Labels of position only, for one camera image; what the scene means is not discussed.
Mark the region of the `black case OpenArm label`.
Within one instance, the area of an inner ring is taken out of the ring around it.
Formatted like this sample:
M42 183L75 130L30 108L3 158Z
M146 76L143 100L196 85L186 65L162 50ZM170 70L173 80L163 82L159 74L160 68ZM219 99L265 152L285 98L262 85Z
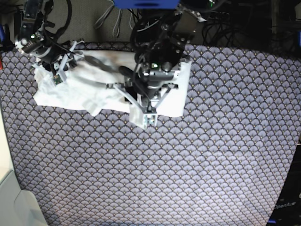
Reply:
M268 226L301 224L301 146L297 145L285 184L270 216Z

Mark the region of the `patterned purple table cloth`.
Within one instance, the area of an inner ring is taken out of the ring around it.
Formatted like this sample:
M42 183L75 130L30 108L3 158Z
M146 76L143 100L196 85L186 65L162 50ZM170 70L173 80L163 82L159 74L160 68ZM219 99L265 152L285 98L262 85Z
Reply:
M0 97L17 181L52 226L264 226L301 133L301 62L189 45L183 116L38 106L33 58L2 54Z

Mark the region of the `white T-shirt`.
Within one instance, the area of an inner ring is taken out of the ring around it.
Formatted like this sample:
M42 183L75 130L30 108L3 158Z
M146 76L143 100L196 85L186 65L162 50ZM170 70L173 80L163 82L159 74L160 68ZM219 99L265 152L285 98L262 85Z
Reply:
M60 107L67 110L85 110L97 116L101 110L129 112L130 104L115 89L105 88L106 84L123 83L124 76L110 73L79 60L75 68L66 72L67 79L56 86L48 80L37 84L33 98L39 106ZM159 115L181 117L185 107L192 61L181 62L181 73L175 82L179 88L170 91L157 108Z

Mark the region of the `blue box overhead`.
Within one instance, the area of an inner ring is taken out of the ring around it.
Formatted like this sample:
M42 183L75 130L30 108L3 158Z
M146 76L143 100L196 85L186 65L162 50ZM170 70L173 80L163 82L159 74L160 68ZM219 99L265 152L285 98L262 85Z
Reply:
M179 0L114 0L119 9L175 9Z

